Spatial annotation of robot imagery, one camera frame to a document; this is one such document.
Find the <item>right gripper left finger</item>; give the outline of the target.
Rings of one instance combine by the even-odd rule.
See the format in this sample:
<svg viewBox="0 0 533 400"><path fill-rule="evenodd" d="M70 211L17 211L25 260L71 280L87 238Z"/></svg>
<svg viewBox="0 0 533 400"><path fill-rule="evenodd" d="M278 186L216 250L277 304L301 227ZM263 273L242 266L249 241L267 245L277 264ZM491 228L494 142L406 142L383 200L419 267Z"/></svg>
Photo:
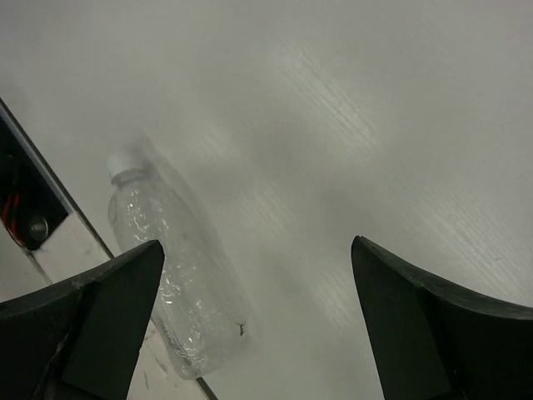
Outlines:
<svg viewBox="0 0 533 400"><path fill-rule="evenodd" d="M145 242L1 304L3 399L124 399L164 263Z"/></svg>

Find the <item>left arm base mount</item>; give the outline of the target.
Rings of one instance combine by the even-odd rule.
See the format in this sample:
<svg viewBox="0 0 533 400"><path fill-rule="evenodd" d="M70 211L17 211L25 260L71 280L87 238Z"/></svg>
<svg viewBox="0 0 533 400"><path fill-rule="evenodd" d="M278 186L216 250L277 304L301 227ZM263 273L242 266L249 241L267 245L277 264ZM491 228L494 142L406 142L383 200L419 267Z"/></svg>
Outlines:
<svg viewBox="0 0 533 400"><path fill-rule="evenodd" d="M73 212L49 164L6 109L1 110L1 227L20 247L39 249Z"/></svg>

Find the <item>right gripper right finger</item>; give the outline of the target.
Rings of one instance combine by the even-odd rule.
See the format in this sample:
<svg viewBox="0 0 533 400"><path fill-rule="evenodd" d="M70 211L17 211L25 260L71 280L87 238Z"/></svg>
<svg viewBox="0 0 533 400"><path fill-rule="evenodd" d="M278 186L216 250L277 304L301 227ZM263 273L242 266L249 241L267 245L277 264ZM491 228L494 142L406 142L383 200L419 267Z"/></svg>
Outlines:
<svg viewBox="0 0 533 400"><path fill-rule="evenodd" d="M418 268L361 236L356 290L386 399L530 399L532 310Z"/></svg>

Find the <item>clear bottle front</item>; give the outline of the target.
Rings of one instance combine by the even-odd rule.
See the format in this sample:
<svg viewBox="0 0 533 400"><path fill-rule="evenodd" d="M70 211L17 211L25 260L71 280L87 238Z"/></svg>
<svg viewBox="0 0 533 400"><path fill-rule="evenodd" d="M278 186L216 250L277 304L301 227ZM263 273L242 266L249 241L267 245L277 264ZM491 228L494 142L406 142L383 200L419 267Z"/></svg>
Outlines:
<svg viewBox="0 0 533 400"><path fill-rule="evenodd" d="M201 378L243 349L249 316L241 284L216 231L188 185L172 186L147 142L107 160L114 193L108 220L126 252L157 240L164 263L152 320L176 373Z"/></svg>

